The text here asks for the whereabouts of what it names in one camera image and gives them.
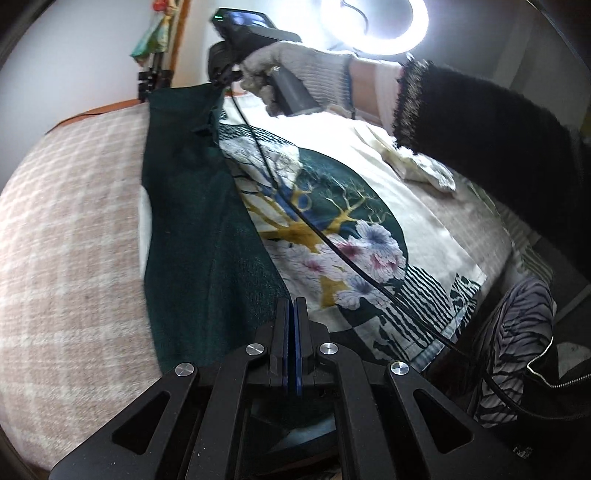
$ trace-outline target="device screen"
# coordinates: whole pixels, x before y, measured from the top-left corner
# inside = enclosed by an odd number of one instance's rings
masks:
[[[267,27],[267,21],[262,15],[254,12],[228,12],[228,16],[234,25],[245,25],[247,27]]]

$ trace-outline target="person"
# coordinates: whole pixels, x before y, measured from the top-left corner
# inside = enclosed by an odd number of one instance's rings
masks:
[[[281,111],[265,74],[275,66],[290,70],[321,106],[337,105],[382,125],[399,146],[479,184],[591,279],[585,240],[591,140],[548,110],[487,80],[411,56],[401,65],[277,42],[241,64],[242,88],[261,97],[274,116]],[[552,320],[549,286],[528,278],[506,293],[475,340],[475,355],[517,402],[524,392],[519,375],[548,350]],[[515,420],[483,382],[474,394],[467,409],[481,424]]]

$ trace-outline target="red ornament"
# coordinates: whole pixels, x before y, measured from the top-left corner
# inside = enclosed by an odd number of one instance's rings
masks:
[[[152,8],[156,12],[164,12],[168,8],[168,0],[154,0]]]

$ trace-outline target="black fuzzy sleeve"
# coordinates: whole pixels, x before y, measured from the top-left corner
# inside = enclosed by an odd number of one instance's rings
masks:
[[[410,59],[399,83],[398,144],[479,184],[591,278],[589,139],[515,92],[430,62]]]

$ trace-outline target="device handle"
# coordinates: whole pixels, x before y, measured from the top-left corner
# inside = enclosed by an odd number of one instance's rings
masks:
[[[282,65],[268,75],[269,85],[275,91],[275,101],[285,116],[321,112],[323,108],[312,98],[304,83]]]

